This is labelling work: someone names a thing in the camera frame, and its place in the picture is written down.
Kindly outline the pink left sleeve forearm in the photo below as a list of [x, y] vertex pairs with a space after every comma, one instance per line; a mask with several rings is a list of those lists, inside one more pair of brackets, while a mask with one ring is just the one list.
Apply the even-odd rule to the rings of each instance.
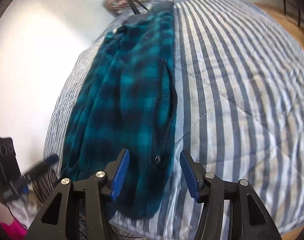
[[27, 230], [16, 220], [13, 220], [12, 224], [6, 224], [2, 222], [1, 226], [11, 240], [25, 239]]

